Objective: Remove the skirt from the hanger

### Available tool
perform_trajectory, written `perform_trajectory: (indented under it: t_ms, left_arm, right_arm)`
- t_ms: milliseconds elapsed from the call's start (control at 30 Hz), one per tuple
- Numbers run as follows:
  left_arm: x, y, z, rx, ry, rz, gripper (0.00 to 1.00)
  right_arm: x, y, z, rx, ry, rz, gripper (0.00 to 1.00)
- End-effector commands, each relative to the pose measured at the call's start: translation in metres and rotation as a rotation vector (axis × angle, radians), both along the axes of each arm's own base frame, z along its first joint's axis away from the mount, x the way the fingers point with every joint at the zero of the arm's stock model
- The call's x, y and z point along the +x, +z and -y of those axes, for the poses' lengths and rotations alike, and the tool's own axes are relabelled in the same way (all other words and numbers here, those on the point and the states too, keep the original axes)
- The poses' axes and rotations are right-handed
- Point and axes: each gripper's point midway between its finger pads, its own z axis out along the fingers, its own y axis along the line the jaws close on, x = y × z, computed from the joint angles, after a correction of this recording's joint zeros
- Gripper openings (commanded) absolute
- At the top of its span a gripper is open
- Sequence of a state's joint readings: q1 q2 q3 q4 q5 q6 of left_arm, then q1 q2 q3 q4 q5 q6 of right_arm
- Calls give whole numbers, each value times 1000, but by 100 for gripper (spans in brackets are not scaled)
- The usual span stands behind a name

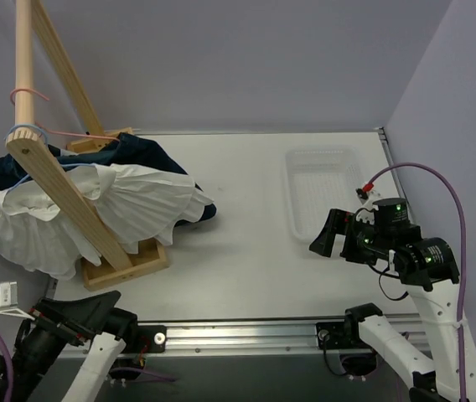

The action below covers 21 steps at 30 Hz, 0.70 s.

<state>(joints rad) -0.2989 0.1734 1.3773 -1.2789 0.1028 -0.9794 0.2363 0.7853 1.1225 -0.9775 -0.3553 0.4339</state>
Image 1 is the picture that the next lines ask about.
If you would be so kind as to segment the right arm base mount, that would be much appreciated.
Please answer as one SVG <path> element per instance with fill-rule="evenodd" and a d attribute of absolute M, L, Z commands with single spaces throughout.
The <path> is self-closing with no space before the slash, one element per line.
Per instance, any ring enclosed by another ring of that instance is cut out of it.
<path fill-rule="evenodd" d="M 365 382 L 383 364 L 380 355 L 343 322 L 317 322 L 315 331 L 325 368 L 336 378 Z"/>

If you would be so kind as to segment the light blue wire hanger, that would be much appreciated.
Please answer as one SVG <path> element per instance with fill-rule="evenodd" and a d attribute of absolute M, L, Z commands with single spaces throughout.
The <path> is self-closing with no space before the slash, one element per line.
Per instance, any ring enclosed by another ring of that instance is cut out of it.
<path fill-rule="evenodd" d="M 53 189 L 56 193 L 75 192 L 80 197 L 79 189 L 65 174 L 69 168 L 94 167 L 94 163 L 60 164 L 49 151 L 48 134 L 42 128 L 32 124 L 14 125 L 6 135 L 6 147 L 13 159 L 25 170 L 26 175 L 12 187 L 11 192 L 28 180 L 36 182 L 42 190 L 48 193 Z"/>

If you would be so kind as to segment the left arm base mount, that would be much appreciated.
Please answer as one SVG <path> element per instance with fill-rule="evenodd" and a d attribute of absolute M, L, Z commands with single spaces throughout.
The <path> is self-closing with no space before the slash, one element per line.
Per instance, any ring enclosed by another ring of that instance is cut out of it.
<path fill-rule="evenodd" d="M 165 351 L 167 328 L 161 325 L 140 326 L 127 340 L 120 358 L 111 366 L 108 377 L 112 381 L 173 382 L 166 374 L 155 372 L 148 366 L 148 358 Z"/>

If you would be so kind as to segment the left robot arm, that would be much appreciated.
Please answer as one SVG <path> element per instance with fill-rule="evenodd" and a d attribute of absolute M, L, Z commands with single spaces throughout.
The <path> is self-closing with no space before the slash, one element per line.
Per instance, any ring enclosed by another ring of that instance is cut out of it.
<path fill-rule="evenodd" d="M 23 321 L 8 351 L 0 336 L 0 401 L 26 401 L 68 345 L 90 346 L 65 401 L 93 401 L 112 365 L 139 339 L 137 315 L 116 307 L 121 293 L 109 291 L 76 301 L 42 297 L 28 311 L 0 309 Z"/>

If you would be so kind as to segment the white pleated skirt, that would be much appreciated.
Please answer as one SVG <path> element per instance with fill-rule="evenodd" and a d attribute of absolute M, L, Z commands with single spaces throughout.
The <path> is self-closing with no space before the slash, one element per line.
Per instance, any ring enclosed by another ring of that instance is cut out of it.
<path fill-rule="evenodd" d="M 213 200 L 186 174 L 141 165 L 81 165 L 67 172 L 128 254 L 154 238 L 173 243 L 173 228 L 195 223 Z M 0 191 L 0 255 L 28 271 L 67 281 L 80 258 L 101 255 L 40 186 L 27 181 Z"/>

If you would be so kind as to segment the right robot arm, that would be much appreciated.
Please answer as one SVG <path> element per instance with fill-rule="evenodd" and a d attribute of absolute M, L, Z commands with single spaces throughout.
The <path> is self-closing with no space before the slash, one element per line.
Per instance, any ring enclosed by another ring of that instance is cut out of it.
<path fill-rule="evenodd" d="M 353 213 L 330 209 L 310 251 L 330 257 L 338 235 L 344 237 L 344 260 L 368 267 L 386 262 L 381 273 L 405 287 L 432 355 L 414 347 L 373 303 L 346 310 L 344 340 L 377 352 L 404 382 L 412 401 L 476 401 L 476 347 L 457 310 L 461 275 L 448 243 L 423 237 L 403 198 L 376 200 L 370 209 Z"/>

